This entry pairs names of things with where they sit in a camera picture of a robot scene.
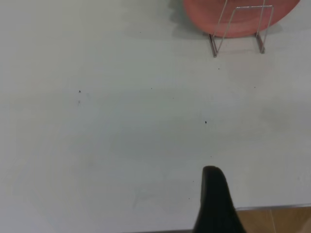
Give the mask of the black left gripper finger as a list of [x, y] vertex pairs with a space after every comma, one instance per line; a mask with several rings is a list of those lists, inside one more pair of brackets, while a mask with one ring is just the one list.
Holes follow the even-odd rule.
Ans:
[[201, 199], [194, 233], [244, 233], [224, 173], [216, 166], [202, 172]]

